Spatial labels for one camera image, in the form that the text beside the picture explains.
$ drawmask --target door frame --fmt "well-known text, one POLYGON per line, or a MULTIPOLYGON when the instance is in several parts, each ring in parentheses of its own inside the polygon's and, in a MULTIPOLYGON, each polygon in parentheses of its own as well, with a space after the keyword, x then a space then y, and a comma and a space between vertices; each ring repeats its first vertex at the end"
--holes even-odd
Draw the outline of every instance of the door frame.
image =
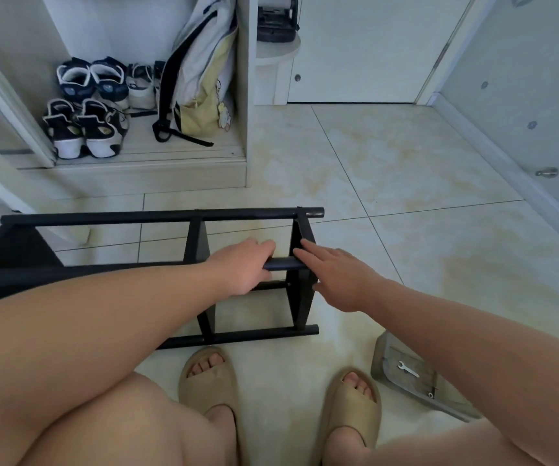
POLYGON ((20 138, 35 153, 41 165, 55 166, 53 146, 21 98, 0 70, 0 111, 20 138))
POLYGON ((491 12, 496 0, 470 0, 465 13, 458 21, 450 39, 444 46, 445 53, 435 63, 433 70, 417 95, 415 104, 431 106, 434 93, 438 93, 456 67, 461 55, 469 46, 478 28, 491 12))

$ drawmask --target backpack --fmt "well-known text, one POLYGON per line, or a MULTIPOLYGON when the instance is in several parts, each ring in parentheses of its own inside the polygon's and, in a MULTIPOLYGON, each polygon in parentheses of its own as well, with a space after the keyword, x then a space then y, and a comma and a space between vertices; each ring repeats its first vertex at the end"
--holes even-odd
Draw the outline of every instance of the backpack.
POLYGON ((236 0, 198 0, 165 63, 157 90, 159 119, 152 130, 159 142, 172 135, 213 146, 195 137, 229 130, 232 102, 227 97, 234 73, 238 20, 236 0))

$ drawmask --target white sneaker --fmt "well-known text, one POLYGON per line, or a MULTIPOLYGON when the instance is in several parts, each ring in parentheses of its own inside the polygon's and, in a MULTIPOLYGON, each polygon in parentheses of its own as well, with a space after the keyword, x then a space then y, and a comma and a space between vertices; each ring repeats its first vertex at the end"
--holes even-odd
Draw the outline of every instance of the white sneaker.
POLYGON ((113 157, 120 153, 122 140, 128 132, 126 115, 105 103, 86 99, 76 117, 82 126, 90 153, 96 158, 113 157))
POLYGON ((128 109, 128 86, 125 82, 126 66, 113 57, 93 62, 89 71, 96 83, 101 99, 120 111, 128 109))
POLYGON ((128 85, 128 103, 131 108, 147 110, 157 108, 155 76, 150 65, 129 65, 126 83, 128 85))
POLYGON ((52 99, 42 117, 45 131, 55 146, 58 158, 79 158, 85 144, 82 130, 74 122, 74 107, 65 99, 52 99))

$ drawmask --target wall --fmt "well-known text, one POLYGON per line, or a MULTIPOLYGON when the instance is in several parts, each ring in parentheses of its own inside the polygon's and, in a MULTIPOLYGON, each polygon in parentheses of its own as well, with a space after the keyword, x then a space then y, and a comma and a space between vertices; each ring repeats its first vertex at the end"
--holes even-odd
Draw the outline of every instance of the wall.
POLYGON ((532 176, 559 168, 559 0, 497 0, 442 93, 532 176))
POLYGON ((0 70, 35 118, 58 96, 64 46, 42 0, 0 0, 0 70))
POLYGON ((153 64, 171 54, 196 0, 44 0, 71 56, 153 64))

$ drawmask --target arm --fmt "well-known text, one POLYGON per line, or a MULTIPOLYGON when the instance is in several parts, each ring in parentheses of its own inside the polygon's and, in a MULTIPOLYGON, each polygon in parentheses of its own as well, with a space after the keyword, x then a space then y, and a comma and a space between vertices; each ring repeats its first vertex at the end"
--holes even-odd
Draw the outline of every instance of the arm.
POLYGON ((431 363, 518 447, 559 464, 559 338, 386 280, 344 250, 294 250, 341 311, 361 311, 431 363))
POLYGON ((39 433, 110 389, 183 323, 268 280, 274 250, 246 240, 197 265, 95 274, 0 300, 0 437, 4 426, 39 433))

